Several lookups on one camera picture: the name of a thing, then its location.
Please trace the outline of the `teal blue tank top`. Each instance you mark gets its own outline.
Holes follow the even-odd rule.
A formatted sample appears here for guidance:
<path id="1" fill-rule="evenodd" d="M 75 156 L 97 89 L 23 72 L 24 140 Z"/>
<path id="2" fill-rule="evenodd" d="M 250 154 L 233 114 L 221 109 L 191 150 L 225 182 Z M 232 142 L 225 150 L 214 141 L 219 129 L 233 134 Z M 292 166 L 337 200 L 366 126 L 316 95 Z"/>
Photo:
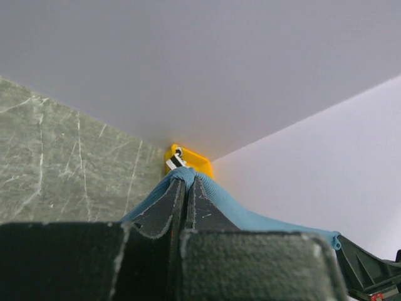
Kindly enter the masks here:
<path id="1" fill-rule="evenodd" d="M 201 180 L 206 196 L 210 199 L 211 203 L 240 230 L 312 232 L 324 237 L 334 250 L 339 250 L 341 248 L 339 239 L 341 234 L 339 232 L 285 223 L 250 211 L 237 202 L 209 176 L 197 172 L 191 167 L 178 167 L 170 171 L 138 206 L 122 218 L 122 221 L 133 220 L 155 204 L 156 201 L 167 192 L 167 189 L 174 179 L 184 181 L 185 191 L 189 192 L 196 178 Z"/>

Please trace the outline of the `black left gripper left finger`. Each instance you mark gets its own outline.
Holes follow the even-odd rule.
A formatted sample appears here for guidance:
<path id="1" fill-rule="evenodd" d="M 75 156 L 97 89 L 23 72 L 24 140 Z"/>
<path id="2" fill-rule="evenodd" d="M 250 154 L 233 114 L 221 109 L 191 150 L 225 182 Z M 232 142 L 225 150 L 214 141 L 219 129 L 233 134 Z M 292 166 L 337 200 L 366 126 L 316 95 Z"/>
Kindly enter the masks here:
<path id="1" fill-rule="evenodd" d="M 185 182 L 174 179 L 151 207 L 133 220 L 139 232 L 153 240 L 171 240 L 180 229 L 185 204 Z"/>

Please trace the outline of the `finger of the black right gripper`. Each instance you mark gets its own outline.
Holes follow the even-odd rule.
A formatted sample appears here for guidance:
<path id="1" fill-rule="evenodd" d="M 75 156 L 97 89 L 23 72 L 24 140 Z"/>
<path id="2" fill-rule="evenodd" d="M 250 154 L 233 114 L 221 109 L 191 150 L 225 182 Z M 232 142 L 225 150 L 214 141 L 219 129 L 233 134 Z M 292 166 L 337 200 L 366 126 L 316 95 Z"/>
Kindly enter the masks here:
<path id="1" fill-rule="evenodd" d="M 380 259 L 348 238 L 338 237 L 336 258 L 348 293 L 400 293 L 400 252 Z"/>

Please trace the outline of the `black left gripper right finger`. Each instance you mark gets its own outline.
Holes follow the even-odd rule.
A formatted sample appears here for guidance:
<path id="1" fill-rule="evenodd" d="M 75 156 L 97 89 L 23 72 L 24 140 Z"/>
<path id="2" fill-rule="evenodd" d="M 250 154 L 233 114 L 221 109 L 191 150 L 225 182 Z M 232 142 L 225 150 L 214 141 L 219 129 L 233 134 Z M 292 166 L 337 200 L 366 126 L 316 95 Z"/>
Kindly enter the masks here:
<path id="1" fill-rule="evenodd" d="M 199 177 L 189 189 L 185 228 L 199 231 L 239 231 L 206 194 Z"/>

